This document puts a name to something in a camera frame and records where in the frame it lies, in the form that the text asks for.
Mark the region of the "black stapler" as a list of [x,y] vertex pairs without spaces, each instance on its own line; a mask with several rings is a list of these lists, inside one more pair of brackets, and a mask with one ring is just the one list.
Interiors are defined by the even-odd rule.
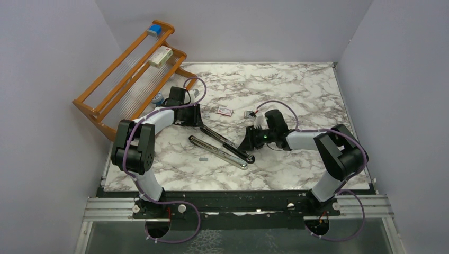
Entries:
[[220,135],[216,131],[213,131],[211,128],[204,125],[200,127],[200,130],[206,135],[219,141],[224,148],[226,148],[228,151],[233,153],[238,158],[244,160],[249,164],[253,164],[255,162],[255,157],[252,154],[249,154],[248,152],[245,151],[239,151],[236,144],[234,144],[232,141],[228,140],[224,136]]

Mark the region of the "silver staple strip tray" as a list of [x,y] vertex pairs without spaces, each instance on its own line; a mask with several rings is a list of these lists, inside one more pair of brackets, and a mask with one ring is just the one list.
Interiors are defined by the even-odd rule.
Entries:
[[256,117],[255,112],[253,111],[244,111],[244,118],[246,119],[254,119]]

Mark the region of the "red white staple box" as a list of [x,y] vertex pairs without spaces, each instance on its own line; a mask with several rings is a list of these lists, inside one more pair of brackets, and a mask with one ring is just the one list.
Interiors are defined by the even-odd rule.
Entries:
[[233,110],[223,107],[223,106],[219,106],[217,109],[217,113],[220,115],[225,115],[225,116],[232,116],[233,114]]

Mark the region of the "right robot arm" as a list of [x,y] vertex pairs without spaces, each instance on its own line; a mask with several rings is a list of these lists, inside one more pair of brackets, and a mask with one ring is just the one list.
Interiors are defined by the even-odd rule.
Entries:
[[319,215],[327,207],[327,201],[341,190],[343,185],[365,168],[367,152],[343,124],[331,129],[303,130],[289,129],[279,110],[265,113],[268,128],[249,126],[239,145],[240,151],[253,151],[263,145],[274,143],[285,151],[315,150],[319,152],[325,166],[325,173],[308,192],[306,210]]

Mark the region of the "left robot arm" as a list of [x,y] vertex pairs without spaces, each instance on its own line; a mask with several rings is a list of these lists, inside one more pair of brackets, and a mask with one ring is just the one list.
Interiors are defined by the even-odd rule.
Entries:
[[167,99],[138,119],[120,121],[113,142],[111,163],[133,180],[153,217],[164,215],[169,205],[165,190],[152,170],[156,135],[176,123],[186,127],[202,125],[200,102],[186,103],[187,92],[185,88],[174,87],[171,93],[175,98]]

